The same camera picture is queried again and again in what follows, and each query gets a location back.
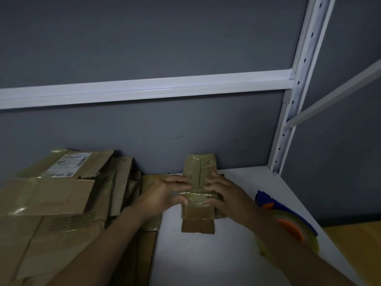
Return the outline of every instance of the finger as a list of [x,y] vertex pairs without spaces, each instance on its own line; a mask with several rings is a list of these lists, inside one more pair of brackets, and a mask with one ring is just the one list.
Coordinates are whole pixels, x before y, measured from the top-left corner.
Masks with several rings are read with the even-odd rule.
[[183,177],[181,175],[169,175],[164,180],[167,182],[187,182],[191,177]]
[[208,186],[204,186],[204,189],[206,189],[207,191],[216,191],[223,196],[226,194],[226,185],[218,183],[218,182],[212,183],[211,185],[208,185]]
[[183,205],[188,205],[188,199],[183,196],[176,196],[171,199],[172,205],[178,205],[178,204],[183,204]]
[[214,198],[211,198],[211,199],[207,199],[204,204],[206,205],[211,205],[211,206],[214,206],[216,207],[217,209],[223,211],[223,208],[225,206],[225,203],[220,201],[220,200],[217,200],[217,199],[214,199]]
[[193,185],[187,183],[168,182],[167,185],[170,191],[185,191],[193,188]]
[[207,181],[207,183],[210,183],[210,184],[221,183],[226,186],[231,186],[231,182],[221,176],[218,178],[206,178],[205,180]]

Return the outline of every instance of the white shelf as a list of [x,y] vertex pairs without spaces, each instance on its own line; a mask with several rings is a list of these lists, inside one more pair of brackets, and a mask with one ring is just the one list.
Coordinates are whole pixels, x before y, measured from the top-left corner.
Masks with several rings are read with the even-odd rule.
[[[320,256],[358,285],[365,285],[286,183],[267,167],[221,170],[254,198],[262,190],[303,216],[318,232]],[[164,212],[150,286],[290,285],[260,256],[254,235],[228,218],[215,221],[214,235],[181,232],[181,207]]]
[[291,69],[0,89],[0,109],[290,89]]

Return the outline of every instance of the person's left hand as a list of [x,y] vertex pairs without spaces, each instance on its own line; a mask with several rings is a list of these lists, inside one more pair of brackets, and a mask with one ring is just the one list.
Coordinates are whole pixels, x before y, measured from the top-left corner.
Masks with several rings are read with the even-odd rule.
[[193,186],[187,184],[190,177],[180,175],[169,175],[164,180],[156,180],[149,189],[142,193],[141,196],[133,204],[138,208],[143,219],[147,220],[156,216],[170,207],[177,204],[188,204],[188,200],[183,196],[171,197],[171,191],[186,191]]

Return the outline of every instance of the shelf beam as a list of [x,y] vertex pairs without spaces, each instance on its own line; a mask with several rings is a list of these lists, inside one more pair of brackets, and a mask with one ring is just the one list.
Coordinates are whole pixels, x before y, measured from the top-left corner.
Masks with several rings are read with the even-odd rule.
[[0,89],[0,109],[293,88],[291,69]]
[[351,93],[359,90],[360,88],[366,86],[379,77],[381,77],[381,59],[373,63],[364,71],[357,74],[355,77],[345,82],[343,85],[337,87],[334,91],[324,96],[319,101],[315,102],[313,105],[299,113],[294,118],[290,119],[286,123],[286,129],[291,129],[297,126],[303,121],[309,119],[310,117],[333,105]]

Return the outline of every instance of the hand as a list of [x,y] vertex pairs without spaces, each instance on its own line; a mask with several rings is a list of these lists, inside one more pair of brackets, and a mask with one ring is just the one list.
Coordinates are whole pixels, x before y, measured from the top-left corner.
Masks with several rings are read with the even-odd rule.
[[144,220],[148,220],[156,216],[170,207],[177,204],[188,204],[188,200],[183,196],[170,197],[171,191],[185,191],[193,187],[193,185],[185,182],[190,177],[182,177],[180,175],[169,175],[164,180],[156,180],[149,189],[142,193],[141,196],[133,204],[134,207],[140,209]]
[[233,221],[251,230],[253,220],[260,212],[260,208],[235,183],[215,172],[213,176],[214,178],[206,179],[210,185],[205,186],[204,189],[220,193],[224,197],[225,202],[212,198],[207,199],[205,203],[216,207]]

